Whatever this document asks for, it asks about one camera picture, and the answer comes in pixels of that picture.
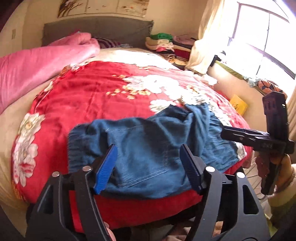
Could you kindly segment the right hand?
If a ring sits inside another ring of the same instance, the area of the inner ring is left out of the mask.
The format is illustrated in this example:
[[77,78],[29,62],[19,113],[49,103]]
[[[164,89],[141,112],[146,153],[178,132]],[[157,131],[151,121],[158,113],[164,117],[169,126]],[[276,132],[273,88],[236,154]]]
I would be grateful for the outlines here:
[[273,164],[280,165],[280,172],[276,181],[276,192],[281,192],[290,185],[294,178],[294,169],[290,160],[290,156],[285,154],[283,156],[276,155],[270,158]]

